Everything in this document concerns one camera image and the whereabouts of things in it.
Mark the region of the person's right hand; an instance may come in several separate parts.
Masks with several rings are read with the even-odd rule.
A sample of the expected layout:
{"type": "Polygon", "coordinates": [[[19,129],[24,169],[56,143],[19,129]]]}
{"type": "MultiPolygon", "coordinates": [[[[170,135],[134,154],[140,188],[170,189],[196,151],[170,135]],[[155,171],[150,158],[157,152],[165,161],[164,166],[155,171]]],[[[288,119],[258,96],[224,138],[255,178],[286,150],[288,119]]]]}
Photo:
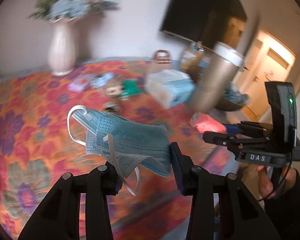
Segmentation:
{"type": "Polygon", "coordinates": [[[286,193],[292,189],[296,182],[296,169],[291,167],[285,178],[285,183],[280,193],[274,191],[274,186],[267,175],[267,168],[265,166],[257,166],[258,172],[258,191],[262,198],[271,199],[286,193]]]}

